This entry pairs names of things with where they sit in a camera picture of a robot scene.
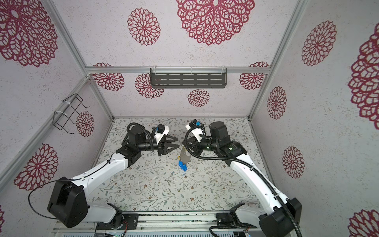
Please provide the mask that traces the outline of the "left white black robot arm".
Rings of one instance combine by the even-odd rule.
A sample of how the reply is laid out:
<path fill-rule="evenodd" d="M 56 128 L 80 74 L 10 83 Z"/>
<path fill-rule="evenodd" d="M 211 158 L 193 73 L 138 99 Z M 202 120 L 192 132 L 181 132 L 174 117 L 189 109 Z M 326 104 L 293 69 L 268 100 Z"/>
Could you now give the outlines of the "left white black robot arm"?
<path fill-rule="evenodd" d="M 167 155 L 179 148 L 178 139 L 169 135 L 169 127 L 159 124 L 149 132 L 144 126 L 132 122 L 127 126 L 121 147 L 110 158 L 71 179 L 62 177 L 56 181 L 47 210 L 67 228 L 84 222 L 98 222 L 111 229 L 124 225 L 123 212 L 114 204 L 87 202 L 88 196 L 102 183 L 117 173 L 130 168 L 145 151 Z"/>

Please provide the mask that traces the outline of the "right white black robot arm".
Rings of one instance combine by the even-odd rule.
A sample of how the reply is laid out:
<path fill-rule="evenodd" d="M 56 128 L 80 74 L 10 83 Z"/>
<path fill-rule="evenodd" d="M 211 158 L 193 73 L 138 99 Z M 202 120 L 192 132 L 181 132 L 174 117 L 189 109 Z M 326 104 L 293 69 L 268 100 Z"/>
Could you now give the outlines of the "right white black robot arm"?
<path fill-rule="evenodd" d="M 187 152 L 200 160 L 225 162 L 243 179 L 261 204 L 260 208 L 255 208 L 240 203 L 228 213 L 218 213 L 218 224 L 209 228 L 211 235 L 216 236 L 214 229 L 259 228 L 266 237 L 285 237 L 292 231 L 298 237 L 302 236 L 299 226 L 301 203 L 297 198 L 289 199 L 258 170 L 247 150 L 230 138 L 222 121 L 209 124 L 210 135 L 196 119 L 186 125 L 186 129 L 183 145 Z"/>

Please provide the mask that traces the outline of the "blue key tag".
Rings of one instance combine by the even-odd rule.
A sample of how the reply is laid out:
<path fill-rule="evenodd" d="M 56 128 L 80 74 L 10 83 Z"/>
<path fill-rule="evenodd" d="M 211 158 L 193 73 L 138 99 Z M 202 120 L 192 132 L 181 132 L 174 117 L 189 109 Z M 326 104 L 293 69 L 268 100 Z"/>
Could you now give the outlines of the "blue key tag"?
<path fill-rule="evenodd" d="M 186 164 L 184 164 L 182 161 L 179 161 L 178 162 L 178 166 L 179 166 L 179 168 L 182 170 L 182 171 L 187 171 L 187 165 Z"/>

